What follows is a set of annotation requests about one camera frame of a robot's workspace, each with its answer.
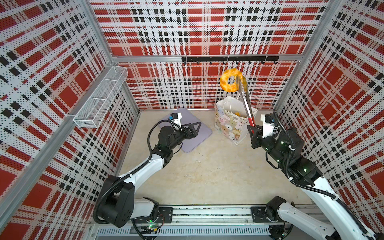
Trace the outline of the grey lilac tray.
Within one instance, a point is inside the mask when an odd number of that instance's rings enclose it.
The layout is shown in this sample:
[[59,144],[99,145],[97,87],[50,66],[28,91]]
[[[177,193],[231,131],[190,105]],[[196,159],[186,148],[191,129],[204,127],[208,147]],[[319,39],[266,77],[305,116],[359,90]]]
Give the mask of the grey lilac tray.
[[169,119],[171,114],[173,113],[181,113],[182,118],[179,120],[180,125],[188,125],[188,124],[194,124],[196,122],[201,122],[201,126],[198,132],[197,137],[192,138],[191,140],[184,140],[182,151],[184,153],[190,153],[193,151],[197,146],[203,143],[207,138],[209,138],[213,131],[203,122],[202,118],[197,117],[196,111],[190,111],[185,108],[179,108],[170,114],[166,115],[164,117],[165,120]]

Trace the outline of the cartoon animal paper bag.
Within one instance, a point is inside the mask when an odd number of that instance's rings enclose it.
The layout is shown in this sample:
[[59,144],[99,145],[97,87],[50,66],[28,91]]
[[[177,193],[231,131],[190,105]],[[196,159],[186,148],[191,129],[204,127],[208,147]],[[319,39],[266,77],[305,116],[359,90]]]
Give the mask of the cartoon animal paper bag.
[[249,120],[244,103],[239,98],[226,96],[215,104],[215,128],[238,145],[248,134]]

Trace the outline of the red handled metal tongs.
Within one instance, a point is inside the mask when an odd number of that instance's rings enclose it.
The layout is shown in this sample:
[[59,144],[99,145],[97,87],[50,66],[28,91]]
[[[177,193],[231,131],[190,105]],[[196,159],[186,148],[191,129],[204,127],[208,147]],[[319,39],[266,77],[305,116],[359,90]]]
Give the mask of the red handled metal tongs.
[[247,80],[244,77],[235,77],[236,85],[238,86],[239,96],[243,101],[245,112],[249,121],[250,126],[255,127],[255,120],[252,111],[251,99],[249,95],[249,88]]

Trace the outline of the ring doughnut bread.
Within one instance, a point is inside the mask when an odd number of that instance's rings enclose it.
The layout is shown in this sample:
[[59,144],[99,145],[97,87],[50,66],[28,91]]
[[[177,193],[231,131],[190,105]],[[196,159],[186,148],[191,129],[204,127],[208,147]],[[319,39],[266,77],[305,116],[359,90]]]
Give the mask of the ring doughnut bread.
[[228,93],[234,93],[239,90],[248,91],[247,79],[238,69],[224,71],[220,77],[220,86],[222,90]]

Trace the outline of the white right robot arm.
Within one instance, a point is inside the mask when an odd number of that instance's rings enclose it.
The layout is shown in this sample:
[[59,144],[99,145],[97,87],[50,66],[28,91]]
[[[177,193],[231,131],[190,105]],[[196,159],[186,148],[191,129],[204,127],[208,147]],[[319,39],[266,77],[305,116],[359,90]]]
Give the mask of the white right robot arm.
[[382,240],[363,223],[336,194],[320,169],[301,155],[303,140],[294,128],[265,124],[247,126],[252,148],[262,148],[276,161],[287,180],[301,189],[329,220],[323,223],[300,211],[282,197],[276,196],[266,205],[266,219],[272,223],[289,223],[316,240]]

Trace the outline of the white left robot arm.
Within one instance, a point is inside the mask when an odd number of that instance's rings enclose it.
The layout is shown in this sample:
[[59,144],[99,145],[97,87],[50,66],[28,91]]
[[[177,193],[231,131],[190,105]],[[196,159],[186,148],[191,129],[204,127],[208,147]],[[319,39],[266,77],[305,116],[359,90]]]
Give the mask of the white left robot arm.
[[133,170],[118,177],[109,176],[96,201],[93,220],[98,224],[112,224],[118,228],[127,222],[143,218],[149,223],[160,216],[159,203],[150,198],[137,199],[137,190],[152,175],[162,170],[174,156],[174,148],[183,141],[198,136],[201,122],[178,126],[165,120],[158,135],[158,143],[149,148],[149,157]]

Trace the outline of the black hook rail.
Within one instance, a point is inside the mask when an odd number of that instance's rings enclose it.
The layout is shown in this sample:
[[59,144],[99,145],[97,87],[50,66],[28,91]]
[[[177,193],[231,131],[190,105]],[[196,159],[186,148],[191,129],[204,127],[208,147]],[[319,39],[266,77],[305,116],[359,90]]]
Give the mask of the black hook rail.
[[202,62],[273,62],[277,63],[279,61],[279,56],[253,56],[253,57],[235,57],[235,56],[227,56],[227,57],[181,57],[183,63],[202,63]]

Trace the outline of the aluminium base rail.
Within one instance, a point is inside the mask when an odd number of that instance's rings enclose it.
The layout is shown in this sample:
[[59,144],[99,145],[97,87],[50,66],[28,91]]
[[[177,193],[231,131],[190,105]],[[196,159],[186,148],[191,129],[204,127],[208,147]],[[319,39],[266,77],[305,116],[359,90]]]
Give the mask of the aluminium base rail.
[[140,217],[121,228],[93,224],[86,238],[161,240],[223,236],[285,240],[293,228],[281,220],[269,221],[265,205],[161,205],[154,221]]

